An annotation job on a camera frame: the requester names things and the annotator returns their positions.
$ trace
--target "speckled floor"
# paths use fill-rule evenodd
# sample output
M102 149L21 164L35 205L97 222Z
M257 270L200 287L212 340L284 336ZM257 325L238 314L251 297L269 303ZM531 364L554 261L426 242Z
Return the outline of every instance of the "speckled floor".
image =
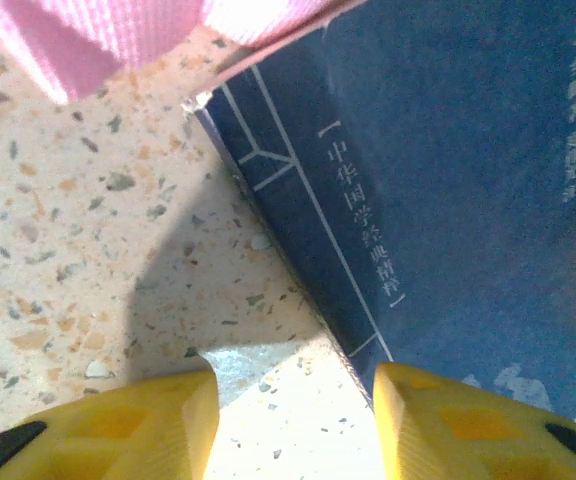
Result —
M0 45L0 430L200 354L207 478L379 478L371 411L180 107L233 51L199 31L57 107Z

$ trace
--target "pink towel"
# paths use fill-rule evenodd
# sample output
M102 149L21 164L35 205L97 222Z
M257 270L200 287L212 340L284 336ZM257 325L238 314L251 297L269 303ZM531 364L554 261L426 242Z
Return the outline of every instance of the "pink towel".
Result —
M259 46L339 0L0 0L0 39L58 103L156 59L203 23Z

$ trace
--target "blue book cover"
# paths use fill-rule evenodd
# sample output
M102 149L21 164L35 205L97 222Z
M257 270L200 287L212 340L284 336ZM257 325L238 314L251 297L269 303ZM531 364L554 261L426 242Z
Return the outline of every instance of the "blue book cover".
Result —
M576 0L370 0L200 118L368 392L394 360L576 415Z

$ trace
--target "white line border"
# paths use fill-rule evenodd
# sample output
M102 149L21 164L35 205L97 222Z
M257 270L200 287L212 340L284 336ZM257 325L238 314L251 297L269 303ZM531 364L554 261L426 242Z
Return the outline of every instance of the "white line border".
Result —
M294 167L294 165L292 164L288 164L285 167L277 170L275 173L273 173L271 176L269 176L268 178L266 178L265 180L259 182L257 185L255 185L254 187L252 187L252 191L253 192L258 192L259 190L261 190L262 188L264 188L266 185L269 185L270 183L272 183L273 181L277 180L279 177L281 177L284 173L286 173L288 170L290 170L292 167Z
M392 362L393 361L392 354L390 353L390 350L388 349L388 346L386 345L384 337L381 334L381 332L379 331L379 328L377 328L377 323L375 322L375 319L372 316L370 308L368 308L368 304L366 303L366 299L364 298L364 295L361 292L361 289L359 288L357 281L355 280L355 276L353 275L352 271L350 270L350 266L348 265L348 262L346 261L346 257L344 256L344 253L342 252L341 247L339 247L339 243L337 242L337 238L335 237L335 234L333 233L332 229L330 228L330 224L328 223L328 220L326 219L326 216L324 215L324 212L321 208L321 204L317 200L317 197L315 196L315 192L313 191L312 186L310 185L310 182L308 181L308 178L306 178L306 174L304 173L304 170L301 166L301 162L299 161L299 158L297 157L295 149L293 148L292 143L290 142L290 138L288 138L288 134L286 133L286 130L283 126L283 123L281 122L281 118L279 117L279 113L277 112L275 104L272 101L272 98L270 97L270 93L268 92L268 88L266 87L266 83L264 82L264 79L261 75L261 72L259 71L257 65L253 65L252 67L250 67L250 70L252 71L252 74L255 77L257 84L259 85L259 89L261 90L261 93L264 96L264 100L266 101L266 104L268 105L268 108L270 110L270 113L272 115L273 120L275 121L275 125L277 126L277 129L279 130L281 138L283 139L284 143L286 144L288 154L290 155L290 158L294 162L295 168L297 169L297 172L299 173L299 177L301 178L301 181L303 182L304 187L306 188L306 191L308 192L308 196L310 197L310 201L312 202L313 206L315 207L317 215L319 216L319 220L321 221L324 229L326 230L326 233L328 234L328 238L329 238L330 242L332 243L332 246L335 249L335 252L337 253L337 257L339 258L339 261L341 262L342 266L344 267L344 270L346 271L346 275L348 276L348 279L350 280L350 283L352 284L352 287L355 291L355 294L357 295L357 298L359 299L359 303L361 303L361 306L364 309L366 317L368 318L368 321L370 322L373 330L375 331L374 335L370 338L370 340L372 340L372 338L374 336L376 336L377 339L379 340L379 344L381 345L384 352L386 353L386 357L388 358L389 361ZM362 348L365 347L368 343L370 343L370 341L364 342L364 344L362 344L361 347ZM352 354L356 355L360 350L361 349L359 349L359 350L356 349L355 351L352 352Z
M355 348L352 352L348 353L348 358L352 358L355 355L357 355L359 352L361 352L365 347L368 346L368 344L370 342L372 342L375 338L377 337L376 333L373 333L370 337L368 337L368 340L366 340L364 343L362 343L361 345L359 345L357 348Z
M250 130L250 127L246 123L246 120L244 119L244 116L242 115L241 110L239 110L239 106L237 105L237 102L235 102L235 97L232 96L232 92L230 91L230 87L228 87L228 85L226 85L224 83L221 86L221 88L224 91L224 95L226 96L226 100L228 100L228 103L230 104L230 108L232 108L232 111L235 114L235 118L239 122L239 126L244 131L244 134L246 135L246 139L248 140L248 143L250 143L250 146L252 147L253 151L250 154L246 155L246 157L248 157L251 154L259 151L259 145L257 145L257 141L255 140L255 137L252 136L252 131Z

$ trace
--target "book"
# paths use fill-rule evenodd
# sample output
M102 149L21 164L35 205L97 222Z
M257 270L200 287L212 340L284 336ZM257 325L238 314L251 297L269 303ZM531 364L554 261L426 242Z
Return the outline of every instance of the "book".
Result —
M367 392L395 360L576 415L576 0L369 0L199 117Z

